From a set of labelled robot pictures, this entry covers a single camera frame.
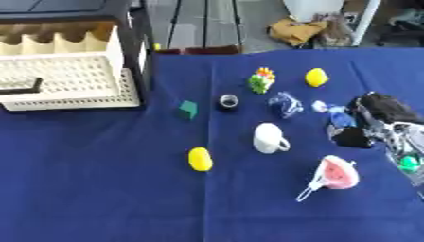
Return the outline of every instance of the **green block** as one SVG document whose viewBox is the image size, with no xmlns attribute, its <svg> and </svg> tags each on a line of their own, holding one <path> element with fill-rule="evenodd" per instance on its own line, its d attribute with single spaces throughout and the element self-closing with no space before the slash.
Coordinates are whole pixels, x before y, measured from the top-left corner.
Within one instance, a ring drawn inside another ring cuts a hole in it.
<svg viewBox="0 0 424 242">
<path fill-rule="evenodd" d="M 195 102 L 184 101 L 178 109 L 178 114 L 184 119 L 192 120 L 197 115 L 197 104 Z"/>
</svg>

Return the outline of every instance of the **yellow ball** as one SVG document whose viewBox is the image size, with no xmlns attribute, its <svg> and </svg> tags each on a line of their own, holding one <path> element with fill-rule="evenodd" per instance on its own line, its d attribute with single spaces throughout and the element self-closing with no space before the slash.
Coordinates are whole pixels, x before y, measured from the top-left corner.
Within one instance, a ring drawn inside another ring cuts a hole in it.
<svg viewBox="0 0 424 242">
<path fill-rule="evenodd" d="M 306 81 L 311 87 L 319 87 L 328 82 L 328 76 L 323 69 L 314 68 L 307 72 Z"/>
<path fill-rule="evenodd" d="M 213 162 L 209 152 L 204 147 L 195 147 L 188 153 L 188 162 L 197 171 L 208 171 L 212 168 Z"/>
</svg>

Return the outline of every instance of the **tripod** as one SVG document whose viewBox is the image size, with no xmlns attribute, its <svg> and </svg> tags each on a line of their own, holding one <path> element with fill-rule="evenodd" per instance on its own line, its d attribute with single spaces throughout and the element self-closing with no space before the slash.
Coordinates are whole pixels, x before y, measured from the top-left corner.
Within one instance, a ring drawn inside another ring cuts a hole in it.
<svg viewBox="0 0 424 242">
<path fill-rule="evenodd" d="M 181 11 L 181 5 L 183 0 L 177 0 L 177 5 L 175 6 L 174 15 L 171 19 L 171 29 L 169 32 L 168 37 L 168 43 L 167 43 L 167 49 L 170 48 L 170 45 L 172 43 L 172 38 L 175 32 L 175 27 L 178 23 L 178 18 L 180 16 Z M 237 32 L 237 38 L 238 38 L 238 47 L 241 49 L 243 47 L 243 43 L 241 41 L 241 32 L 240 32 L 240 17 L 239 17 L 239 9 L 237 6 L 237 0 L 232 0 L 233 3 L 233 14 L 234 14 L 234 23 L 236 25 L 236 32 Z M 203 9 L 203 44 L 202 48 L 207 48 L 207 30 L 209 27 L 209 0 L 204 0 L 204 9 Z"/>
</svg>

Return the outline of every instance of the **white mug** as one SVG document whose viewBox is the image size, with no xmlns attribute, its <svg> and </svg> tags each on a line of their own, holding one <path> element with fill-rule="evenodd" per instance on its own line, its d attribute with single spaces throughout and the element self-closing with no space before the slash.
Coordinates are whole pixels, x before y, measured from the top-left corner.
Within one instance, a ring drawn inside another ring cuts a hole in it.
<svg viewBox="0 0 424 242">
<path fill-rule="evenodd" d="M 290 149 L 290 143 L 283 137 L 283 131 L 277 125 L 271 123 L 263 123 L 256 127 L 254 146 L 257 151 L 264 154 Z"/>
</svg>

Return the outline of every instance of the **watermelon slice toy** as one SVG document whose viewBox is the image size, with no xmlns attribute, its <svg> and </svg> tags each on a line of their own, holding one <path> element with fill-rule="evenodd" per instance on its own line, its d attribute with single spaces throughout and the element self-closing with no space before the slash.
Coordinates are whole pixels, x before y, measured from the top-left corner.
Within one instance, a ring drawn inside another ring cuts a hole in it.
<svg viewBox="0 0 424 242">
<path fill-rule="evenodd" d="M 312 192 L 323 186 L 330 189 L 348 189 L 356 186 L 360 181 L 360 176 L 354 167 L 355 164 L 355 162 L 349 163 L 334 155 L 324 157 L 308 188 L 299 194 L 296 201 L 303 201 Z"/>
</svg>

